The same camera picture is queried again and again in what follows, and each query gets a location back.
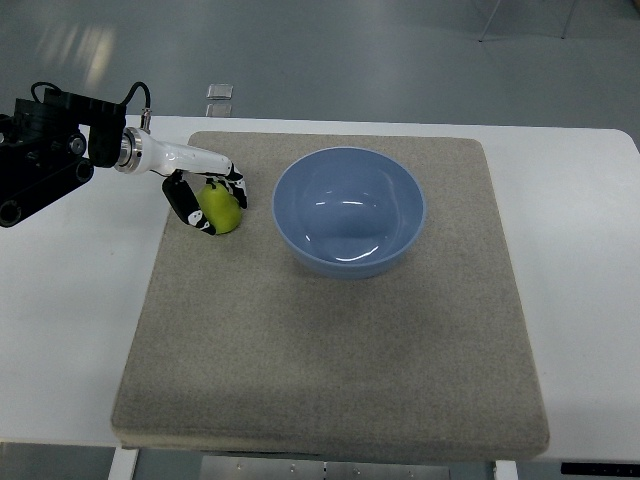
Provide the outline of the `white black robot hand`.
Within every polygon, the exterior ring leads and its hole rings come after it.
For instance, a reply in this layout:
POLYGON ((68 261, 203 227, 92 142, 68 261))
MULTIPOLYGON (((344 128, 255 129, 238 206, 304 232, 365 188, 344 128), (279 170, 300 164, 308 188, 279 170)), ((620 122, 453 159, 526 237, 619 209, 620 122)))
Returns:
POLYGON ((244 176, 228 157, 197 147, 158 141, 142 129, 129 128, 123 138, 131 142, 131 153, 119 166, 129 173, 150 171, 162 176, 162 191, 184 224, 216 235, 196 199, 196 193, 206 183, 222 184, 237 199, 241 211, 247 208, 244 176))

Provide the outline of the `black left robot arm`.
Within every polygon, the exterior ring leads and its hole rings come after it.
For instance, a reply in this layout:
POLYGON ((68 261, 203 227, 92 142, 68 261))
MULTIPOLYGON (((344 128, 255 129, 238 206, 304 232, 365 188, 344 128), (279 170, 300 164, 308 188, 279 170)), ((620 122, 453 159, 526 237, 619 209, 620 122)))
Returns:
POLYGON ((107 102, 61 90, 50 82, 31 85, 1 116, 1 226, 10 228, 89 182, 95 168, 128 167, 141 158, 141 141, 126 129, 126 112, 137 90, 145 96, 141 127, 148 130, 151 94, 134 83, 125 98, 107 102))

